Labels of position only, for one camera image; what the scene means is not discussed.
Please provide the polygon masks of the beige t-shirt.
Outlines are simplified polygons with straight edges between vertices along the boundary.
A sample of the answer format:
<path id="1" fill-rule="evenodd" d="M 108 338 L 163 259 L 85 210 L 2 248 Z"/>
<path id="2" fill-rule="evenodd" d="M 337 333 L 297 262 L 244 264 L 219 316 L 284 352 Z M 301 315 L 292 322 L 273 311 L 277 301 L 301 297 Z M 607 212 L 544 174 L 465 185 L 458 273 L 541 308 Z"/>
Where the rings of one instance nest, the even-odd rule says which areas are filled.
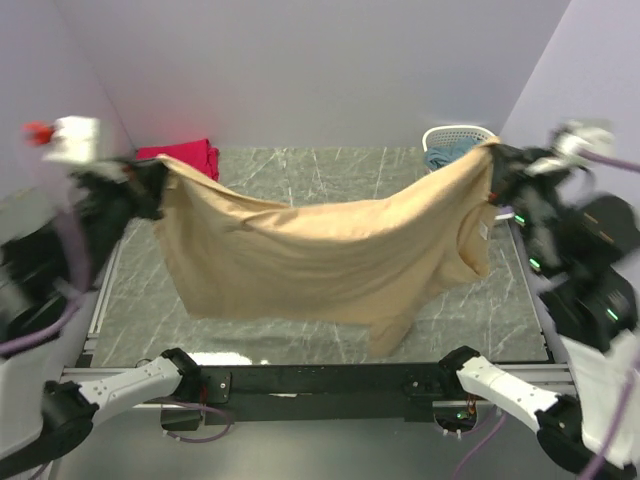
<path id="1" fill-rule="evenodd" d="M 183 162 L 154 229 L 196 319 L 362 325 L 390 355 L 432 298 L 487 277 L 497 138 L 382 199 L 292 207 L 238 194 Z"/>

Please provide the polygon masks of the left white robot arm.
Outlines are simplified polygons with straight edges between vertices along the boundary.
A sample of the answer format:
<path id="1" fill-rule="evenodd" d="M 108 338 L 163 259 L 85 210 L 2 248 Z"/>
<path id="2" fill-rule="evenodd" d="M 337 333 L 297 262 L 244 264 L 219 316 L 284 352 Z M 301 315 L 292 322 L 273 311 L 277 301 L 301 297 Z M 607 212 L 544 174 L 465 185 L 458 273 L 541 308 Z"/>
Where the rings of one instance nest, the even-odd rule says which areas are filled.
<path id="1" fill-rule="evenodd" d="M 183 350 L 162 352 L 114 377 L 63 381 L 88 332 L 78 313 L 128 224 L 160 218 L 167 168 L 114 164 L 117 178 L 72 177 L 77 200 L 46 210 L 1 244 L 1 475 L 45 468 L 105 420 L 147 401 L 196 400 L 201 369 Z"/>

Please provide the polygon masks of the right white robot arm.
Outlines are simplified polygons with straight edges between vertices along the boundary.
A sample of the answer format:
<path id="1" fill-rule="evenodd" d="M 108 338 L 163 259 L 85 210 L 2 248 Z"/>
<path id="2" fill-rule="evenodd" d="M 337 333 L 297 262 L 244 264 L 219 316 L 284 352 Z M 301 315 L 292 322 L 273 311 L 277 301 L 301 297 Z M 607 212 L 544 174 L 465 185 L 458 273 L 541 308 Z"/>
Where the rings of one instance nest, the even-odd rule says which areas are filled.
<path id="1" fill-rule="evenodd" d="M 639 303 L 618 262 L 639 250 L 634 208 L 612 194 L 568 204 L 560 184 L 591 159 L 495 144 L 489 200 L 509 206 L 530 269 L 552 281 L 540 294 L 575 391 L 557 394 L 463 346 L 440 361 L 439 387 L 485 399 L 518 419 L 558 466 L 580 479 L 639 475 Z"/>

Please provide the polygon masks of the folded red t-shirt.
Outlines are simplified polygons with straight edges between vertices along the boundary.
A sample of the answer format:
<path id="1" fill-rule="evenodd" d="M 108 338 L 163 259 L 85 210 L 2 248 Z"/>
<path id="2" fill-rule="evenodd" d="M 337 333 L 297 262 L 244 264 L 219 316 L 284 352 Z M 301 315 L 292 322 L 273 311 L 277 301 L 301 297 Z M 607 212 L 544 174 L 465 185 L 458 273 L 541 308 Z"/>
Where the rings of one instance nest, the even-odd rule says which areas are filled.
<path id="1" fill-rule="evenodd" d="M 151 159 L 165 154 L 182 161 L 207 177 L 219 180 L 219 149 L 211 145 L 208 139 L 166 146 L 148 146 L 136 153 L 137 160 Z"/>

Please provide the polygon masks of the blue t-shirt in basket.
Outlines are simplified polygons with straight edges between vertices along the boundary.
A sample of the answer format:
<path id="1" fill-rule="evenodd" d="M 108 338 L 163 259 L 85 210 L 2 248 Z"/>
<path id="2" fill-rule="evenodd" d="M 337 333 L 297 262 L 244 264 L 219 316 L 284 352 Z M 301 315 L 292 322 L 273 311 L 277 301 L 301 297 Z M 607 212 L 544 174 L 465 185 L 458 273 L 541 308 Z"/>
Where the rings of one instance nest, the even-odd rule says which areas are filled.
<path id="1" fill-rule="evenodd" d="M 425 152 L 425 165 L 431 171 L 444 168 L 466 155 L 476 144 L 475 139 L 463 137 L 448 146 L 429 147 Z"/>

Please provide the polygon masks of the white laundry basket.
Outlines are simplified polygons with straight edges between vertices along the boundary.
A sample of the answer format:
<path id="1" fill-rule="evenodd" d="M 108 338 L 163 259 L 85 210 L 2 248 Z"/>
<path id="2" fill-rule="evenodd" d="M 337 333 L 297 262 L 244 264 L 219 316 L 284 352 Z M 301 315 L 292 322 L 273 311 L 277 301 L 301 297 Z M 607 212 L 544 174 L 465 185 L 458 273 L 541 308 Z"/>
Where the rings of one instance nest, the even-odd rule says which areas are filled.
<path id="1" fill-rule="evenodd" d="M 490 130 L 475 125 L 457 124 L 433 127 L 422 136 L 424 157 L 429 147 L 448 146 L 463 137 L 471 137 L 477 141 L 476 145 L 479 145 L 493 136 L 494 133 Z"/>

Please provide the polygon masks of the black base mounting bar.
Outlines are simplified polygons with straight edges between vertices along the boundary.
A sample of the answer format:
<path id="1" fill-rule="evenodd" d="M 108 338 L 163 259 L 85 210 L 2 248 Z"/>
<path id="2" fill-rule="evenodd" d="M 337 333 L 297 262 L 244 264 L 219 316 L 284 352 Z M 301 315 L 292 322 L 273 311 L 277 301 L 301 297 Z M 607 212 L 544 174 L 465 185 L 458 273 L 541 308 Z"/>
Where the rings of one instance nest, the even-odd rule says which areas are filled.
<path id="1" fill-rule="evenodd" d="M 236 422 L 403 419 L 471 396 L 436 363 L 203 366 L 171 399 L 219 408 Z"/>

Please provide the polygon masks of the aluminium frame rail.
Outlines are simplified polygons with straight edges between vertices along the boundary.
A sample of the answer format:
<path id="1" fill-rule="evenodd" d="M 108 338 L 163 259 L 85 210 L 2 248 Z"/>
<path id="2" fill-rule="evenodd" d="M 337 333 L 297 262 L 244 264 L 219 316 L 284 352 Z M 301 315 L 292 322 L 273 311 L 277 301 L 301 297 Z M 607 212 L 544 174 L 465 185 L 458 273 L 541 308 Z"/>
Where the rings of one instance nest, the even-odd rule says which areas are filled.
<path id="1" fill-rule="evenodd" d="M 499 362 L 528 364 L 559 386 L 561 351 L 532 298 L 515 228 L 498 224 L 491 274 L 431 301 L 419 314 L 395 363 L 434 361 L 471 346 Z M 117 248 L 82 319 L 89 324 L 71 355 L 91 372 L 131 367 L 180 347 L 207 365 L 342 364 L 366 361 L 360 326 L 267 319 L 195 321 L 187 317 L 146 223 Z M 159 410 L 143 406 L 98 427 L 57 461 L 54 479 L 561 479 L 564 472 L 514 420 L 489 408 L 483 427 L 446 437 L 426 423 L 388 420 L 240 422 L 223 434 L 203 428 L 203 445 L 165 438 Z"/>

